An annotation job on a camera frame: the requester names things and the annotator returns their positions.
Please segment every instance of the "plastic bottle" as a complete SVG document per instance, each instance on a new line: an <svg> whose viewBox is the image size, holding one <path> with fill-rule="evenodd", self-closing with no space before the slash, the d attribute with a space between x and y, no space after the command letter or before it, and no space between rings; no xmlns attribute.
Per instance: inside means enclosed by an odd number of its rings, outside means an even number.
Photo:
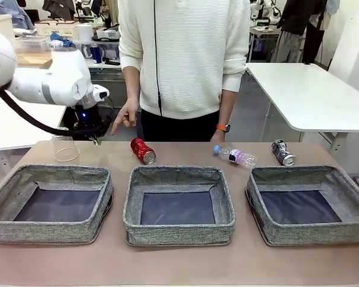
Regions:
<svg viewBox="0 0 359 287"><path fill-rule="evenodd" d="M219 155L224 160L242 165L248 169L255 167L258 162L258 158L256 156L252 154L246 154L239 149L234 149L229 146L216 145L214 147L214 154Z"/></svg>

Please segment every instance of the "blue bottle cap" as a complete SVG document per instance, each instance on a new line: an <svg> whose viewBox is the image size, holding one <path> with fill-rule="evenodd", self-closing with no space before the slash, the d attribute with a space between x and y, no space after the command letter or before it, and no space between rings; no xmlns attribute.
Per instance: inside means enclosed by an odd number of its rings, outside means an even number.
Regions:
<svg viewBox="0 0 359 287"><path fill-rule="evenodd" d="M215 155L218 155L218 153L220 152L220 146L219 145L216 145L215 147L214 147L214 149L213 149L213 152L214 152L214 154Z"/></svg>

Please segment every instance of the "person's right hand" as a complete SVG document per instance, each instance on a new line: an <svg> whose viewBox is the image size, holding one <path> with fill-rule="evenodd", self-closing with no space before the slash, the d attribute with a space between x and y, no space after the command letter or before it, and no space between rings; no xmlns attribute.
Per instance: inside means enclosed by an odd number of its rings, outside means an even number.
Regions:
<svg viewBox="0 0 359 287"><path fill-rule="evenodd" d="M123 123L126 127L135 127L137 122L138 100L137 98L129 98L125 105L118 112L113 123L112 135L117 131L119 124Z"/></svg>

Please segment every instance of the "soda can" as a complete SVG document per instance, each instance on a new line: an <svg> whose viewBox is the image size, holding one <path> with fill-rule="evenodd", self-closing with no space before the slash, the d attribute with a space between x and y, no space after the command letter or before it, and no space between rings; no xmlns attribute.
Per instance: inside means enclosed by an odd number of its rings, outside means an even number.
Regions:
<svg viewBox="0 0 359 287"><path fill-rule="evenodd" d="M152 148L147 146L142 139L135 138L130 142L132 148L138 159L144 164L151 164L156 161L156 153Z"/></svg>
<svg viewBox="0 0 359 287"><path fill-rule="evenodd" d="M95 64L100 64L102 61L101 60L101 51L97 44L90 45L90 53L92 54L93 62Z"/></svg>
<svg viewBox="0 0 359 287"><path fill-rule="evenodd" d="M271 145L276 159L283 166L293 166L295 164L296 156L287 151L287 145L283 139L277 139Z"/></svg>

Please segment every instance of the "red soda can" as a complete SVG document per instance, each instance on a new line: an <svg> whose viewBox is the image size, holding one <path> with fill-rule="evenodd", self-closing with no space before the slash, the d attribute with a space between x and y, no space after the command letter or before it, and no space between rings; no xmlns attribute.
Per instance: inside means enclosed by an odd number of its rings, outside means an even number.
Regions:
<svg viewBox="0 0 359 287"><path fill-rule="evenodd" d="M156 161L156 153L152 148L147 146L142 139L135 138L130 142L132 148L138 159L145 164L150 164Z"/></svg>

